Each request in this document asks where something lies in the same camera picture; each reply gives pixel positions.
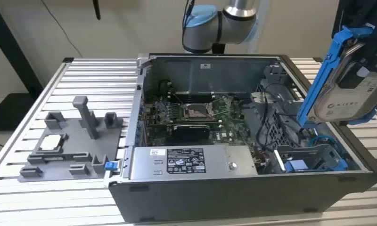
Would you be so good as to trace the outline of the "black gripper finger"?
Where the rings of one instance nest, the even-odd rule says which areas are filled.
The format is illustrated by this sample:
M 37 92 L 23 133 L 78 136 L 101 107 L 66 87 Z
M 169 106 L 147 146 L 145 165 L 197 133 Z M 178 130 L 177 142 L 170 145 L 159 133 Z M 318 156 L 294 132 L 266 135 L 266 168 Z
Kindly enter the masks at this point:
M 337 85 L 341 89 L 354 89 L 361 83 L 363 78 L 367 76 L 369 70 L 363 67 L 361 62 L 351 62 L 343 70 L 341 79 Z

